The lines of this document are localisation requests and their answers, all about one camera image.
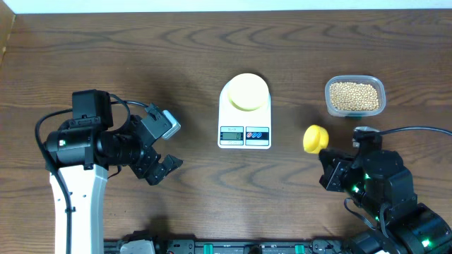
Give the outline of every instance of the plastic container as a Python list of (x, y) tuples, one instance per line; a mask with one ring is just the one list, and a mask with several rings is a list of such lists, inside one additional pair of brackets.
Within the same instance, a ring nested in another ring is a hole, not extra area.
[[(336, 109), (333, 106), (333, 104), (331, 103), (330, 87), (332, 84), (337, 83), (337, 82), (354, 82), (354, 83), (362, 83), (362, 84), (366, 84), (366, 85), (367, 84), (371, 85), (376, 90), (380, 107), (377, 110), (372, 110), (372, 111), (350, 111), (350, 110)], [(330, 113), (331, 116), (340, 116), (340, 117), (375, 116), (377, 114), (380, 114), (383, 111), (384, 107), (386, 106), (386, 95), (384, 92), (383, 83), (378, 78), (375, 78), (372, 76), (367, 76), (367, 75), (340, 75), (340, 76), (331, 78), (330, 81), (328, 81), (325, 86), (325, 99), (326, 99), (326, 106), (328, 108), (328, 113)]]

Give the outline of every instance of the white wall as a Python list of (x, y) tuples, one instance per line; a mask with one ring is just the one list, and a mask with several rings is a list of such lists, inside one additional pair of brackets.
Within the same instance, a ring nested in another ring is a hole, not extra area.
[(15, 13), (452, 8), (452, 0), (4, 0)]

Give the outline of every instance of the green led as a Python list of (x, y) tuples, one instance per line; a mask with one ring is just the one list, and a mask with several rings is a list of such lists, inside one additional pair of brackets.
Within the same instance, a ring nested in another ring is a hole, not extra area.
[(424, 248), (427, 247), (427, 246), (430, 246), (430, 244), (432, 244), (432, 243), (430, 243), (429, 239), (425, 239), (425, 240), (422, 241), (422, 245), (424, 246)]

